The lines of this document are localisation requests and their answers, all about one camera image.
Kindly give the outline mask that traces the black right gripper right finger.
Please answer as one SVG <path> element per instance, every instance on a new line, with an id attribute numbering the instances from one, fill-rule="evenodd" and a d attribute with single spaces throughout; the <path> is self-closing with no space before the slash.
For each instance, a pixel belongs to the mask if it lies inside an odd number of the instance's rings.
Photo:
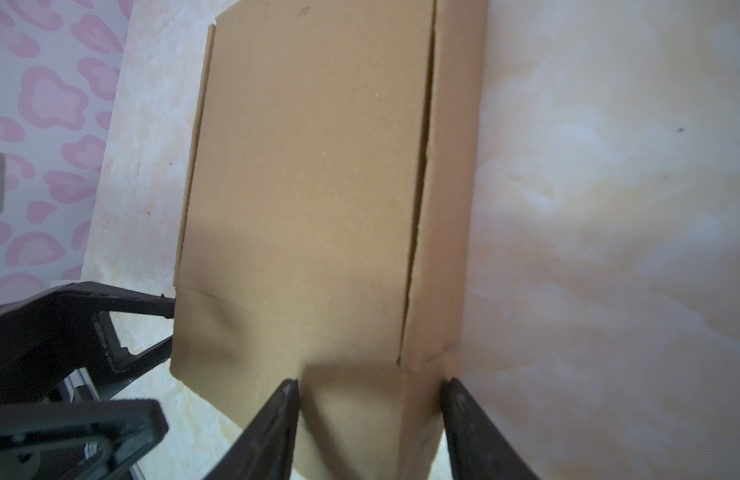
<path id="1" fill-rule="evenodd" d="M 440 406 L 455 480 L 539 480 L 458 378 L 442 383 Z"/>

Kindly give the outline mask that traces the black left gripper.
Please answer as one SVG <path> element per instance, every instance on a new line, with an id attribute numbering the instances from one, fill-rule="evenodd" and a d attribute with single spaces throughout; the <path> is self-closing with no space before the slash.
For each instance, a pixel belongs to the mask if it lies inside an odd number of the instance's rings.
<path id="1" fill-rule="evenodd" d="M 111 315 L 172 319 L 175 300 L 96 282 L 0 306 L 0 479 L 123 479 L 169 431 L 155 400 L 38 403 L 78 369 L 111 400 L 171 357 L 133 354 Z"/>

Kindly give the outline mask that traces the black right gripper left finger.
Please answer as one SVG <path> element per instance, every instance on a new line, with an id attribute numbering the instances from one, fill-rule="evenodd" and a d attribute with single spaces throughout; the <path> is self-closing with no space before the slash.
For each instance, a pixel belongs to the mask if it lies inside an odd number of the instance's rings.
<path id="1" fill-rule="evenodd" d="M 300 406 L 298 381 L 283 380 L 205 478 L 290 479 Z"/>

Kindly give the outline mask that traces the brown cardboard box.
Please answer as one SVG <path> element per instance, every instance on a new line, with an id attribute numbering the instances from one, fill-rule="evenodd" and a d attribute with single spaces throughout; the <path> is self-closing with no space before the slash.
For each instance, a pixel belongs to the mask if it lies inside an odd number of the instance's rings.
<path id="1" fill-rule="evenodd" d="M 483 1 L 240 1 L 216 19 L 171 371 L 239 426 L 297 379 L 309 479 L 429 475 L 486 16 Z"/>

